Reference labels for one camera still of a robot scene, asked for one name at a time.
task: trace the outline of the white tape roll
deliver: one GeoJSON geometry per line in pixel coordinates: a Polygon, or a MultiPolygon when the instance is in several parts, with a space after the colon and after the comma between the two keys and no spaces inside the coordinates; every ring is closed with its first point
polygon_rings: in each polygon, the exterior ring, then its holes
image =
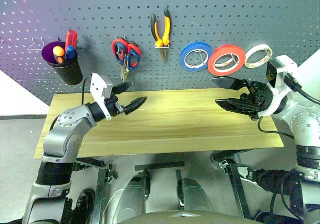
{"type": "Polygon", "coordinates": [[[266,63],[272,56],[272,49],[269,47],[269,45],[267,44],[260,44],[257,45],[253,48],[251,48],[246,54],[245,54],[245,66],[247,68],[257,68],[261,65],[263,65],[264,63],[266,63]],[[254,62],[254,63],[248,63],[248,59],[250,58],[251,55],[253,55],[254,53],[258,52],[258,51],[265,51],[266,55],[264,58],[262,58],[261,60],[254,62]]]}

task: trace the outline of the yellow pliers handle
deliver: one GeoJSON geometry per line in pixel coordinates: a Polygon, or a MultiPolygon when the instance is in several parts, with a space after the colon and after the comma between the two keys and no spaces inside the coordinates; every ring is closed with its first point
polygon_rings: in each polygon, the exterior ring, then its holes
{"type": "Polygon", "coordinates": [[[163,11],[164,13],[164,23],[165,23],[165,29],[164,29],[164,33],[163,33],[163,37],[162,37],[162,42],[164,45],[168,45],[170,43],[169,40],[169,35],[170,35],[170,23],[171,23],[171,18],[170,18],[170,13],[169,10],[167,8],[164,9],[163,11]]]}
{"type": "Polygon", "coordinates": [[[154,37],[154,39],[156,40],[155,41],[155,47],[163,47],[163,45],[168,45],[170,43],[170,40],[169,40],[169,35],[170,35],[170,13],[169,13],[169,10],[167,8],[164,9],[163,11],[164,13],[164,23],[165,23],[165,29],[164,29],[164,34],[163,34],[163,37],[162,39],[159,37],[159,34],[158,34],[158,29],[157,29],[157,18],[156,18],[156,15],[153,13],[151,15],[151,18],[150,18],[150,27],[151,27],[151,33],[154,37]]]}

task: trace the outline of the blue tape roll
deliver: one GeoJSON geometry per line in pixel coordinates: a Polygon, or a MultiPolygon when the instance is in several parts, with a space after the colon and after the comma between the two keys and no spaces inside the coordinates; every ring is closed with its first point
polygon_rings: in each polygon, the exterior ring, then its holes
{"type": "Polygon", "coordinates": [[[192,43],[192,44],[189,44],[187,47],[185,47],[181,54],[180,54],[180,66],[188,71],[188,72],[199,72],[201,70],[204,70],[207,68],[208,66],[208,60],[209,58],[211,57],[211,55],[213,54],[213,50],[212,48],[210,47],[210,45],[204,43],[204,42],[195,42],[195,43],[192,43]],[[199,64],[199,65],[189,65],[187,64],[186,62],[186,57],[194,52],[195,50],[199,50],[199,51],[203,51],[206,53],[206,57],[203,57],[204,58],[204,61],[199,64]]]}

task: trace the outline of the tape roll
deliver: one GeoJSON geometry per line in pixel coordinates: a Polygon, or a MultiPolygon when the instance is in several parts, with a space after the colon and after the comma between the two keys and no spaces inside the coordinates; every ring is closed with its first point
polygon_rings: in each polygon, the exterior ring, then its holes
{"type": "MultiPolygon", "coordinates": [[[[222,45],[220,47],[218,47],[215,51],[218,51],[219,49],[223,48],[223,47],[228,47],[228,46],[232,46],[231,44],[226,44],[226,45],[222,45]]],[[[231,58],[223,63],[216,63],[214,64],[214,66],[216,68],[223,68],[223,67],[226,67],[228,66],[229,64],[231,64],[232,62],[236,62],[235,60],[235,57],[234,56],[231,56],[231,58]]]]}
{"type": "Polygon", "coordinates": [[[264,63],[268,62],[268,60],[272,56],[272,49],[267,44],[260,44],[260,45],[257,45],[255,47],[251,48],[245,55],[246,55],[245,62],[244,62],[245,66],[247,68],[257,68],[257,67],[263,65],[264,63]],[[261,60],[259,60],[257,62],[248,63],[248,59],[250,58],[250,56],[256,52],[259,52],[259,51],[265,51],[266,52],[265,57],[263,57],[261,60]]]}
{"type": "Polygon", "coordinates": [[[210,57],[208,61],[208,70],[211,74],[216,76],[226,76],[230,75],[234,72],[237,72],[245,63],[246,56],[245,51],[237,46],[233,45],[224,45],[222,47],[217,48],[213,55],[210,57]],[[225,55],[231,55],[232,59],[236,57],[235,64],[227,69],[218,69],[216,67],[216,61],[225,56],[225,55]]]}
{"type": "Polygon", "coordinates": [[[214,51],[210,45],[204,42],[191,43],[185,47],[180,54],[180,66],[188,72],[199,72],[204,70],[207,68],[209,57],[213,54],[213,52],[214,51]],[[198,65],[191,65],[187,63],[187,56],[192,52],[199,53],[199,58],[201,59],[202,63],[198,65]]]}

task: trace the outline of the red tape roll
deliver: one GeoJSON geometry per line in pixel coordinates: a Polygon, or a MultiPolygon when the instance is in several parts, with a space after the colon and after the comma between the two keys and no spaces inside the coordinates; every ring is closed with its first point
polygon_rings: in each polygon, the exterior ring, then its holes
{"type": "Polygon", "coordinates": [[[241,67],[244,65],[246,60],[246,53],[245,51],[237,46],[229,46],[224,45],[222,47],[218,47],[214,52],[213,55],[211,55],[209,61],[208,61],[208,70],[211,74],[216,76],[227,76],[234,72],[237,72],[241,67]],[[235,55],[237,56],[237,63],[235,63],[231,68],[227,69],[218,69],[215,67],[216,61],[225,55],[235,55]]]}

